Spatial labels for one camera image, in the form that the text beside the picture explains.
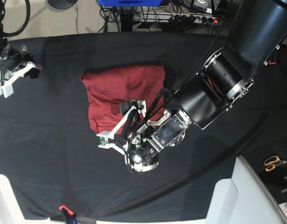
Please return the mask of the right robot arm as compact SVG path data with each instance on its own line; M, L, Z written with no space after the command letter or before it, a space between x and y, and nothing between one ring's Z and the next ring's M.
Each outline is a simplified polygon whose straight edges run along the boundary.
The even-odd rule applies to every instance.
M3 30L6 1L0 0L0 96L10 97L14 93L13 83L19 78L38 78L42 65L34 63L33 56L27 53L27 46L17 49L8 43L8 38L17 36L24 31L30 18L30 2L26 4L26 18L22 27L12 33Z

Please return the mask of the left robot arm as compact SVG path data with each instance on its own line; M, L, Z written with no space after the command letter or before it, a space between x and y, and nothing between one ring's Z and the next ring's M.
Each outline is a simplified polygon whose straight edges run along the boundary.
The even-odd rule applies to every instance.
M192 73L176 92L169 93L176 109L158 111L156 97L150 109L139 101L122 103L123 118L110 131L98 134L102 149L114 149L134 172L159 164L158 155L179 145L190 125L207 128L232 108L254 83L261 65L279 48L287 34L287 0L244 0L232 22L227 43L215 51L198 73Z

